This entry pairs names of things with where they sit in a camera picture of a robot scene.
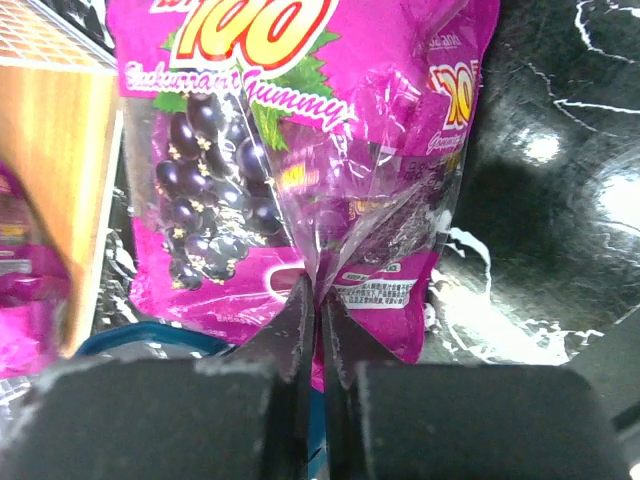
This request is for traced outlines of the purple candy bag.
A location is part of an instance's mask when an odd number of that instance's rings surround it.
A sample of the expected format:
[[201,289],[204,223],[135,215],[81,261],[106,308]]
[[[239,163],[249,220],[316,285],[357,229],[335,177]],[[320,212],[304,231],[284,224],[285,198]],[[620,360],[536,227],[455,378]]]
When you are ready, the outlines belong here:
[[415,362],[497,1],[112,1],[142,313],[240,345],[307,276]]
[[1,166],[1,377],[40,371],[58,353],[69,273],[15,173]]

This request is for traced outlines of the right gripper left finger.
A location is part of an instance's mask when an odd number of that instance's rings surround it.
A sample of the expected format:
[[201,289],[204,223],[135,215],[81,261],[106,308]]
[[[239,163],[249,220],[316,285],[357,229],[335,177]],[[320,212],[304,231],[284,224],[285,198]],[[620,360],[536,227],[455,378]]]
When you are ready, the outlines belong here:
[[5,479],[303,479],[311,282],[247,343],[201,359],[59,361],[1,442]]

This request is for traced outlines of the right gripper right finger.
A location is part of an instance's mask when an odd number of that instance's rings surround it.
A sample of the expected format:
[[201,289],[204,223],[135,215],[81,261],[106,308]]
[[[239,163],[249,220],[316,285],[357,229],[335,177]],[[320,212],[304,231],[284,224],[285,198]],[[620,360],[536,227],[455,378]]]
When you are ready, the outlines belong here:
[[406,364],[322,302],[333,479],[626,479],[593,387],[564,367]]

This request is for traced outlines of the blue white cup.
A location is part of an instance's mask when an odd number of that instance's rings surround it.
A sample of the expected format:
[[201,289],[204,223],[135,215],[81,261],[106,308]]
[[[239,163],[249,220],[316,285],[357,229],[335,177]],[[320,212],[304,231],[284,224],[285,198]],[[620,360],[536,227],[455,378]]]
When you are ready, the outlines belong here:
[[[85,340],[74,356],[105,358],[172,360],[226,356],[236,349],[223,339],[185,329],[178,322],[162,324],[139,322],[97,333]],[[327,448],[324,394],[316,389],[310,393],[309,458],[307,477],[327,479]]]

